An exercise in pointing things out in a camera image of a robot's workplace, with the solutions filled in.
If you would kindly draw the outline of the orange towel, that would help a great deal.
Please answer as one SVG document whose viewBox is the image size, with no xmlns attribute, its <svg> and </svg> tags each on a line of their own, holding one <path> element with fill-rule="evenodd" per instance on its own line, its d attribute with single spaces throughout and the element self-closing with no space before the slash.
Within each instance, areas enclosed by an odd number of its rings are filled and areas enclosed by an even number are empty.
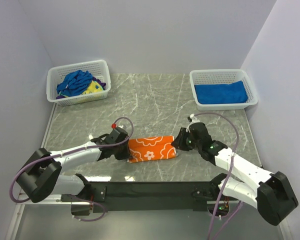
<svg viewBox="0 0 300 240">
<path fill-rule="evenodd" d="M 176 148 L 172 146 L 175 138 L 172 135 L 136 138 L 128 141 L 131 157 L 128 163 L 169 160 L 177 156 Z"/>
</svg>

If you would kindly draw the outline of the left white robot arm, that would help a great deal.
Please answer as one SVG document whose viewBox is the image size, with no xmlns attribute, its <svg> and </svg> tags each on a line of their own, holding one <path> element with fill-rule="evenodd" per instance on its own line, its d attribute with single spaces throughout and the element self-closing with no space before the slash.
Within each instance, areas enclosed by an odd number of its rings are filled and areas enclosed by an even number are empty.
<svg viewBox="0 0 300 240">
<path fill-rule="evenodd" d="M 59 151 L 40 148 L 19 170 L 13 183 L 18 184 L 33 203 L 39 203 L 51 194 L 70 194 L 79 201 L 85 201 L 91 194 L 89 182 L 79 174 L 63 176 L 63 172 L 111 156 L 117 160 L 128 159 L 131 155 L 128 147 L 130 137 L 124 128 L 116 126 L 110 133 L 77 147 Z"/>
</svg>

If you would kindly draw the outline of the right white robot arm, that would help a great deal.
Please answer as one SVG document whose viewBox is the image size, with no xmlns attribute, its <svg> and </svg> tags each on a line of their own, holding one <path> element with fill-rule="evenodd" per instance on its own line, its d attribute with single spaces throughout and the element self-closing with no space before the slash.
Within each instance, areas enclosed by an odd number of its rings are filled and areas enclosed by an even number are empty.
<svg viewBox="0 0 300 240">
<path fill-rule="evenodd" d="M 299 202 L 285 174 L 272 173 L 234 153 L 226 144 L 213 140 L 204 123 L 182 127 L 172 146 L 181 151 L 197 150 L 214 166 L 231 171 L 210 181 L 210 194 L 216 200 L 232 197 L 256 208 L 262 218 L 273 226 L 279 225 Z"/>
</svg>

